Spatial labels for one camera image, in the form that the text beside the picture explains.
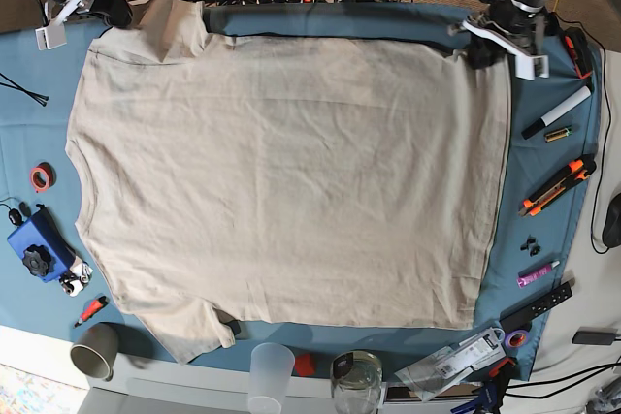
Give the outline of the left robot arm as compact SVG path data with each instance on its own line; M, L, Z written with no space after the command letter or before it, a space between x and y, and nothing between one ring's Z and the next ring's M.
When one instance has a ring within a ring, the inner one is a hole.
M542 52L544 36L554 30L546 0L478 1L486 9L462 23L471 33L466 52L473 68L491 66L508 53L536 56Z

